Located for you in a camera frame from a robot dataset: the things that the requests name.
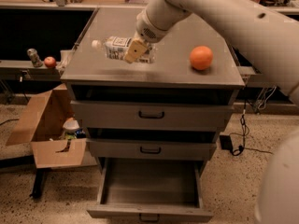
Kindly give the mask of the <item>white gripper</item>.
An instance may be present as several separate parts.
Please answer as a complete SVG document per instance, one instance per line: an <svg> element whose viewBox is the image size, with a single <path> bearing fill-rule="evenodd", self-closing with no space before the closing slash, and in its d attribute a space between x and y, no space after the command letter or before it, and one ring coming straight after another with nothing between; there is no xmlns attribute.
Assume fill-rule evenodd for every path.
<svg viewBox="0 0 299 224"><path fill-rule="evenodd" d="M135 29L138 35L149 43L158 43L167 35L167 31L156 28L150 22L145 10L137 15ZM133 39L125 52L124 60L128 63L133 63L147 50L148 46L144 41Z"/></svg>

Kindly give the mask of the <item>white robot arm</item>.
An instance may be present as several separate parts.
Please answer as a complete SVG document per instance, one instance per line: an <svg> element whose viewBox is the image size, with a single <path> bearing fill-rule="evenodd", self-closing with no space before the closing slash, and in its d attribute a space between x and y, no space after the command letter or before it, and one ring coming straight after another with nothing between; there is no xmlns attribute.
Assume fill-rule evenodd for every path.
<svg viewBox="0 0 299 224"><path fill-rule="evenodd" d="M299 23L250 0L150 0L124 59L134 62L179 21L195 14L299 105ZM299 129L271 157L255 224L299 224Z"/></svg>

